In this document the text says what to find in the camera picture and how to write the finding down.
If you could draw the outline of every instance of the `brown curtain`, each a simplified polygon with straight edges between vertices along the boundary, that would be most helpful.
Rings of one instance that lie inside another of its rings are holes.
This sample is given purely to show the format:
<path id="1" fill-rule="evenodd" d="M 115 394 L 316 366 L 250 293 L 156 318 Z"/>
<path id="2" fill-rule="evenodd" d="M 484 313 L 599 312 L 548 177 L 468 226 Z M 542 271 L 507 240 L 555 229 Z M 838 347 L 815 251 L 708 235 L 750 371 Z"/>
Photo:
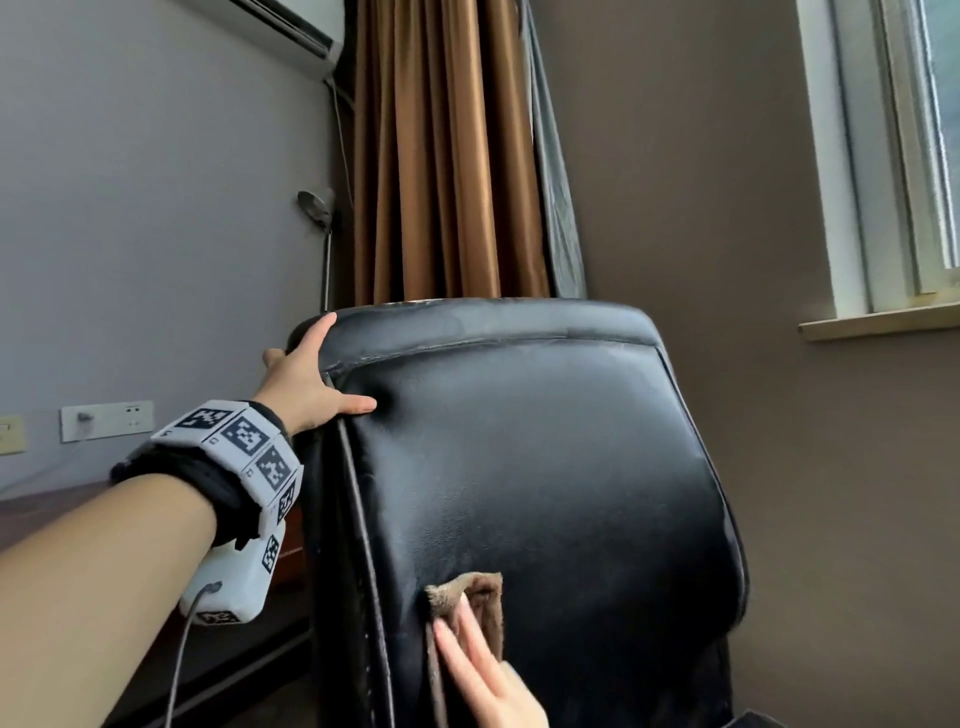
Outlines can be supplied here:
<path id="1" fill-rule="evenodd" d="M 357 304 L 549 296 L 515 0 L 359 0 Z"/>

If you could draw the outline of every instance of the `forearm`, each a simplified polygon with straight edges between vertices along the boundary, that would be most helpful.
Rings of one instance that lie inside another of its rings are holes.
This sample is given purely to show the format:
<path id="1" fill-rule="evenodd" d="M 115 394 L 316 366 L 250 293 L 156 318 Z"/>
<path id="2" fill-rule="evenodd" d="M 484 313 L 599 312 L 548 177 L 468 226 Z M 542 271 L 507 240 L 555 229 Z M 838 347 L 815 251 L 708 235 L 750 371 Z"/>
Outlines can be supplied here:
<path id="1" fill-rule="evenodd" d="M 142 475 L 0 553 L 4 723 L 100 726 L 215 531 L 192 487 Z"/>

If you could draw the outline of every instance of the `black leather chair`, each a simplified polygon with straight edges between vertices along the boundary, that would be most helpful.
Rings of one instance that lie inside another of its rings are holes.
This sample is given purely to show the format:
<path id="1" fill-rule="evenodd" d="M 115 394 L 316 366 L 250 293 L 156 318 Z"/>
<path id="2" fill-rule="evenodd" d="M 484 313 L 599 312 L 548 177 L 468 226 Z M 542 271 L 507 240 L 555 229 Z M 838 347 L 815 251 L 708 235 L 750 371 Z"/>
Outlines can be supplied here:
<path id="1" fill-rule="evenodd" d="M 324 376 L 379 406 L 298 441 L 321 724 L 432 725 L 422 591 L 472 570 L 503 572 L 506 658 L 552 726 L 731 720 L 746 565 L 650 320 L 558 300 L 339 316 Z"/>

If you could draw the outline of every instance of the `window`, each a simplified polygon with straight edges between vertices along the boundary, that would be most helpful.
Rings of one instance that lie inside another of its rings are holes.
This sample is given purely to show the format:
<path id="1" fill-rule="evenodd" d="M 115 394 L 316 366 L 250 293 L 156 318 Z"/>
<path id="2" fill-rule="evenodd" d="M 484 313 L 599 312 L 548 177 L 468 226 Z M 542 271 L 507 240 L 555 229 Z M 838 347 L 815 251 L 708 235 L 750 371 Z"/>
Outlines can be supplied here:
<path id="1" fill-rule="evenodd" d="M 960 0 L 797 7 L 837 316 L 960 303 Z"/>

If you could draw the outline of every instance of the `switch plate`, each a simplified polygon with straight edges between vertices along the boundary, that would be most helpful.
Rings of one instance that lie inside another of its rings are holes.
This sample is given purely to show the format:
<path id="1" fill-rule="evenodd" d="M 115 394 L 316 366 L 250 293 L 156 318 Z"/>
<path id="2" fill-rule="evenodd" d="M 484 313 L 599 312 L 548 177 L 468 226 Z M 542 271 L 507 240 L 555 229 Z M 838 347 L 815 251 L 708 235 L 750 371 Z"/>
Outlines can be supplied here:
<path id="1" fill-rule="evenodd" d="M 60 410 L 60 440 L 64 443 L 153 431 L 151 401 L 82 404 Z"/>
<path id="2" fill-rule="evenodd" d="M 27 428 L 20 415 L 0 417 L 0 455 L 13 455 L 27 449 Z"/>

